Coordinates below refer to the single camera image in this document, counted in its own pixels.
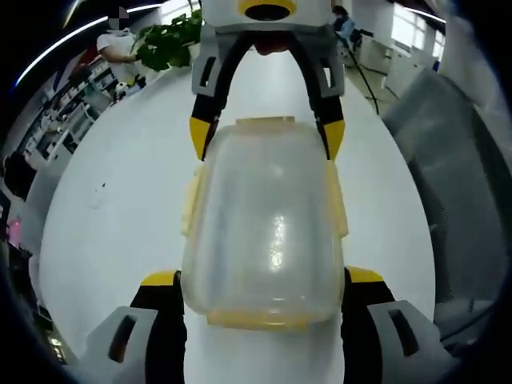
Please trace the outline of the person's right hand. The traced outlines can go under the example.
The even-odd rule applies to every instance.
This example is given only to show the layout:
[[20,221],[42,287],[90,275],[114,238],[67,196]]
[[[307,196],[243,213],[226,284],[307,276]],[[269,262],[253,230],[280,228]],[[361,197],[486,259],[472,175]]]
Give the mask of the person's right hand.
[[268,56],[274,53],[286,52],[288,48],[288,44],[286,41],[278,41],[278,40],[257,40],[254,43],[254,48],[261,56]]

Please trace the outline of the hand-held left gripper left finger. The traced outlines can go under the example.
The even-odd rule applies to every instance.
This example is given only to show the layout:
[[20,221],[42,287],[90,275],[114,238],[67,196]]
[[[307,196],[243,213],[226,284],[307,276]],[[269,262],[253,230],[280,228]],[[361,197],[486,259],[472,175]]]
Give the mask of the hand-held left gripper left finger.
[[181,272],[146,277],[86,338],[74,364],[78,383],[184,383],[187,328]]

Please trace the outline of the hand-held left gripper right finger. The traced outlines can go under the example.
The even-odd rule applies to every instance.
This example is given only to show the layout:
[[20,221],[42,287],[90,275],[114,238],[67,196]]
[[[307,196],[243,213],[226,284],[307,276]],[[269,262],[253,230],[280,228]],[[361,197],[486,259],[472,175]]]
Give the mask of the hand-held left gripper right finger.
[[344,383],[436,383],[456,365],[440,332],[383,277],[347,266],[341,305]]

